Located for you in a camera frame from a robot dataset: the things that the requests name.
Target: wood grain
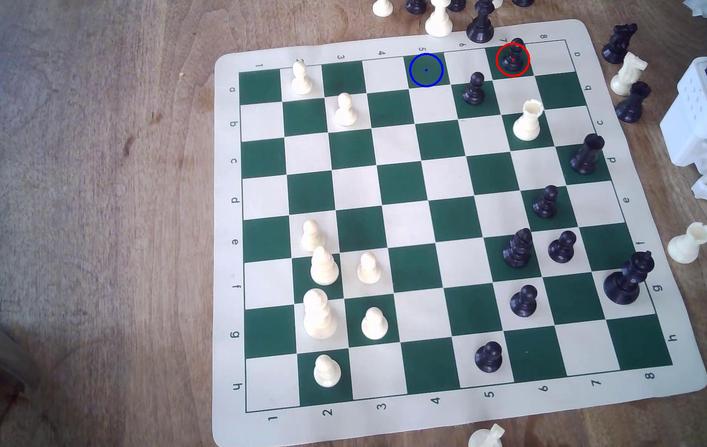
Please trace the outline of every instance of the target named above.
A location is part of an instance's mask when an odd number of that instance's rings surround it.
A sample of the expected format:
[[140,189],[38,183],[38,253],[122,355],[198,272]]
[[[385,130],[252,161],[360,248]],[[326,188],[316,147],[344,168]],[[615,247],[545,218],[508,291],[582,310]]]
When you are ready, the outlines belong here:
[[[213,446],[213,64],[422,33],[393,1],[386,19],[369,0],[0,1],[0,324],[41,369],[0,446]],[[597,50],[613,25],[638,23],[631,50],[653,93],[625,125],[632,156],[663,240],[707,224],[695,168],[669,162],[659,131],[676,81],[707,55],[707,20],[673,0],[537,0],[492,21],[567,18]],[[606,80],[618,69],[602,67]],[[672,268],[707,368],[707,245]],[[323,444],[465,445],[492,423]],[[499,423],[506,446],[707,445],[707,388]]]

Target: captured chess piece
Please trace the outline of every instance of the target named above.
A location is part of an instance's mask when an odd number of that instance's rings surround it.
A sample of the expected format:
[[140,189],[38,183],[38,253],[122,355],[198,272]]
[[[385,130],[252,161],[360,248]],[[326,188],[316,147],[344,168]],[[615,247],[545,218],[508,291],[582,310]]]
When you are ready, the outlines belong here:
[[654,269],[651,251],[637,251],[621,266],[621,271],[611,273],[604,283],[605,295],[616,304],[632,304],[640,295],[638,284]]

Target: chessboard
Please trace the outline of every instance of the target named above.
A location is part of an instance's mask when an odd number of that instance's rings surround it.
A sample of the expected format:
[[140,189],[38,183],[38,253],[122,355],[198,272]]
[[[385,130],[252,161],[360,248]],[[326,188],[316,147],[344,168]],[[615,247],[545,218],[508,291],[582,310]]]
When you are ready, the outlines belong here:
[[[521,76],[497,66],[521,37]],[[311,91],[294,94],[301,60]],[[482,72],[485,101],[464,102]],[[222,56],[215,76],[212,432],[224,447],[270,447],[512,418],[700,390],[706,371],[617,120],[594,45],[579,21],[498,28],[486,44],[462,32],[400,36]],[[357,121],[334,121],[348,93]],[[543,103],[532,141],[512,133],[527,99]],[[584,137],[605,139],[596,170],[575,172]],[[558,189],[557,213],[533,202]],[[302,225],[318,222],[340,269],[309,275]],[[525,267],[502,251],[519,229]],[[554,262],[550,242],[577,237]],[[656,267],[639,298],[618,305],[606,277],[636,251]],[[372,252],[381,279],[357,278]],[[523,286],[537,310],[515,315]],[[305,292],[324,290],[338,329],[303,328]],[[388,331],[370,340],[364,313]],[[493,373],[475,351],[502,347]],[[320,387],[321,354],[341,379]]]

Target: red circle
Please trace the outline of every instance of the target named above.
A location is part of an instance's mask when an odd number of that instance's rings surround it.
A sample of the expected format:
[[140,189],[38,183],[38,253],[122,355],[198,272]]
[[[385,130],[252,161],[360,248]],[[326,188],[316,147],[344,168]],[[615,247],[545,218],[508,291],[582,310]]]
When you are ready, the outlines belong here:
[[[524,70],[522,70],[522,72],[517,75],[509,75],[503,71],[502,67],[499,66],[499,54],[502,53],[503,48],[507,46],[520,46],[524,50],[524,54],[527,54],[527,67],[525,67]],[[499,70],[500,73],[504,74],[509,78],[516,78],[518,76],[524,75],[524,73],[527,72],[527,68],[530,67],[530,54],[527,52],[527,48],[525,48],[522,44],[517,44],[516,42],[508,42],[504,46],[499,47],[499,49],[497,50],[497,57],[495,58],[495,61],[497,62],[497,70]]]

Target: blue circle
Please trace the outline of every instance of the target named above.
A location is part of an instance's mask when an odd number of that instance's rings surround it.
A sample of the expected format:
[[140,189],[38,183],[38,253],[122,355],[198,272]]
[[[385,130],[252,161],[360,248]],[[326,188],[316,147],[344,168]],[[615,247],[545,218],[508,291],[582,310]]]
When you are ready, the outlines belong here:
[[[417,58],[418,58],[419,56],[431,56],[431,57],[433,57],[434,59],[436,59],[436,61],[439,63],[439,67],[442,69],[442,72],[439,73],[439,79],[437,79],[436,82],[434,82],[433,84],[419,84],[419,83],[417,82],[417,79],[414,79],[414,75],[411,74],[411,67],[414,65],[414,61],[417,60]],[[442,60],[439,59],[439,58],[438,58],[437,56],[435,56],[434,54],[430,54],[430,53],[420,53],[420,54],[418,54],[417,56],[414,56],[414,59],[412,59],[412,60],[411,60],[411,63],[408,64],[408,76],[411,76],[411,80],[414,81],[414,84],[417,84],[417,85],[420,86],[420,87],[432,87],[432,86],[435,86],[436,84],[439,84],[439,81],[442,80],[442,76],[445,76],[445,66],[442,64]]]

